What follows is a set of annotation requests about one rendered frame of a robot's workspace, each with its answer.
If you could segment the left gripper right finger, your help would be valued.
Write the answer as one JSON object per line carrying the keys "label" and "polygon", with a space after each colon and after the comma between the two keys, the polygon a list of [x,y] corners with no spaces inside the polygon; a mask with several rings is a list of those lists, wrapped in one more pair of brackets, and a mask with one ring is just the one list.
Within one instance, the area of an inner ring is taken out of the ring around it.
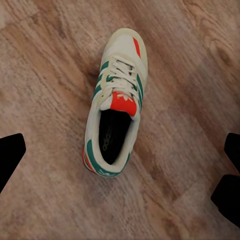
{"label": "left gripper right finger", "polygon": [[240,135],[229,133],[224,146],[224,151],[240,173]]}

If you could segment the gym shoe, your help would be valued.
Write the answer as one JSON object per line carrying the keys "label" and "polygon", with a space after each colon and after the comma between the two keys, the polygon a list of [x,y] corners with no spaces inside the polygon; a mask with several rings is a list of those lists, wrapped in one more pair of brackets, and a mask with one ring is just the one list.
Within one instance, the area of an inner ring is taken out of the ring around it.
{"label": "gym shoe", "polygon": [[138,136],[148,58],[142,37],[118,29],[104,49],[88,115],[82,162],[103,177],[125,168]]}

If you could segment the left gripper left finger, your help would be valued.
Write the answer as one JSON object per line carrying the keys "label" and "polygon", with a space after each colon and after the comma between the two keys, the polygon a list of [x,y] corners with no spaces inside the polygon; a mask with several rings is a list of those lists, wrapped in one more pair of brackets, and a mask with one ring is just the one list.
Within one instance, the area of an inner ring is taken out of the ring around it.
{"label": "left gripper left finger", "polygon": [[0,138],[0,193],[26,153],[22,133]]}

